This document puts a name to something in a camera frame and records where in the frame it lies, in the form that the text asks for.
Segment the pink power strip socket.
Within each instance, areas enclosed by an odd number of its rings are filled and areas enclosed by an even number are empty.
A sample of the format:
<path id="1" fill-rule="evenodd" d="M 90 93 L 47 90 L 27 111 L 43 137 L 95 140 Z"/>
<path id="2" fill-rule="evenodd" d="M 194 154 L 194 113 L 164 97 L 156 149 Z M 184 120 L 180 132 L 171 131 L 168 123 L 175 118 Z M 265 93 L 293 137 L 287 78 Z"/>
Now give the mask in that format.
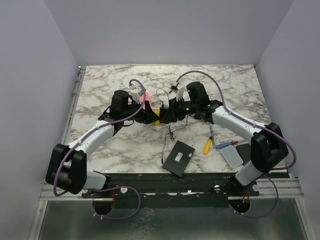
<path id="1" fill-rule="evenodd" d="M 148 101 L 149 106 L 152 107 L 151 98 L 148 92 L 141 96 L 141 101 L 143 102 L 144 100 Z"/>

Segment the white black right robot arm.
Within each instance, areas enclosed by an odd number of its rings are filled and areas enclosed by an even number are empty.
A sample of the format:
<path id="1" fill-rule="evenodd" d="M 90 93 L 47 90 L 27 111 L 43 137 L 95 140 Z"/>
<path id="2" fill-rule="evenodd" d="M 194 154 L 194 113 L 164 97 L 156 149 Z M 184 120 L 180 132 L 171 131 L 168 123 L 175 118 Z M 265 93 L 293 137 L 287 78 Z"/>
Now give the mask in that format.
<path id="1" fill-rule="evenodd" d="M 167 107 L 160 107 L 159 120 L 162 124 L 170 124 L 192 115 L 196 120 L 224 127 L 248 142 L 250 160 L 229 184 L 234 195 L 242 195 L 252 181 L 268 173 L 288 156 L 287 145 L 277 124 L 255 122 L 234 111 L 226 110 L 221 101 L 209 98 L 204 85 L 199 81 L 188 84 L 186 89 L 189 100 L 184 100 L 184 91 L 179 89 L 176 97 L 169 99 Z"/>

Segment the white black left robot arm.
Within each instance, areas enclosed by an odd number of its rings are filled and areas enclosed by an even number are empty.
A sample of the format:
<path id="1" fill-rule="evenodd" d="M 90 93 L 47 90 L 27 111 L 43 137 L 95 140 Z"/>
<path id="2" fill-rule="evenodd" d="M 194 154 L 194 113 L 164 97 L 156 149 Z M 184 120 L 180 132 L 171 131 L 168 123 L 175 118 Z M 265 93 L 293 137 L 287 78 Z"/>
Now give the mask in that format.
<path id="1" fill-rule="evenodd" d="M 125 121 L 151 124 L 157 120 L 159 116 L 153 111 L 147 93 L 115 91 L 111 105 L 88 132 L 66 145 L 59 143 L 53 148 L 45 181 L 66 193 L 75 195 L 81 190 L 93 190 L 97 196 L 106 197 L 111 190 L 110 178 L 105 173 L 88 171 L 89 157 L 115 136 L 125 126 Z"/>

